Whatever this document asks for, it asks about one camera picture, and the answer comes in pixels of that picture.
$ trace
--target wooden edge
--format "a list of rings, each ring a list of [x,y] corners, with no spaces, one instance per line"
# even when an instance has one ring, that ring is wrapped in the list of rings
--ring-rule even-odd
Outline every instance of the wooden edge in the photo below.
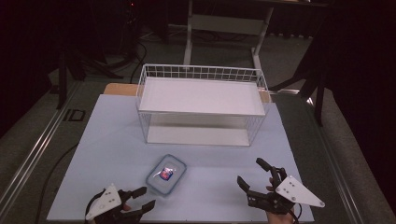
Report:
[[[135,96],[137,90],[136,84],[127,83],[109,83],[106,85],[104,94],[108,95],[130,95]]]

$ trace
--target wire basket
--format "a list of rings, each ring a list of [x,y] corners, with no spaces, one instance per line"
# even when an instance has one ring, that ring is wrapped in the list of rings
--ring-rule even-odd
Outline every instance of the wire basket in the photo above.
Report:
[[[262,70],[219,66],[145,64],[136,96],[148,143],[250,146],[272,102]]]

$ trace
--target white bracket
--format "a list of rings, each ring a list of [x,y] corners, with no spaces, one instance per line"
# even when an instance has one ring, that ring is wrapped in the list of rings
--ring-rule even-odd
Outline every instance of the white bracket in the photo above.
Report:
[[[102,196],[93,205],[90,212],[85,216],[87,220],[93,220],[95,217],[121,205],[121,198],[114,184],[111,184]]]
[[[276,193],[293,203],[304,203],[315,207],[325,206],[323,201],[291,175],[276,188]]]

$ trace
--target small container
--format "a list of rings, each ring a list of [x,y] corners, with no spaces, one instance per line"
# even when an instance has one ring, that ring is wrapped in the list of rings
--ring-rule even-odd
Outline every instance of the small container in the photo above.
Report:
[[[187,166],[183,161],[167,154],[160,163],[151,170],[146,178],[146,183],[151,189],[165,196],[173,191],[186,170]]]

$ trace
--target table surface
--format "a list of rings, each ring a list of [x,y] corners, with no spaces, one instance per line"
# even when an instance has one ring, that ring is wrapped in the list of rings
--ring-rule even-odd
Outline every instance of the table surface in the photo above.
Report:
[[[169,196],[149,190],[128,202],[137,208],[156,200],[155,208],[142,218],[147,222],[264,221],[264,212],[248,207],[246,194],[236,184],[237,176],[241,175],[251,189],[266,191],[270,174],[255,163],[258,157],[285,167],[289,175],[301,180],[275,104],[271,104],[251,147],[146,144],[135,97],[117,95],[132,95],[133,88],[110,84],[99,97],[49,211],[49,220],[82,220],[81,211],[85,211],[90,198],[112,183],[123,190],[145,186],[150,170],[166,154],[184,161],[187,172]],[[313,220],[309,206],[303,206],[300,220]]]

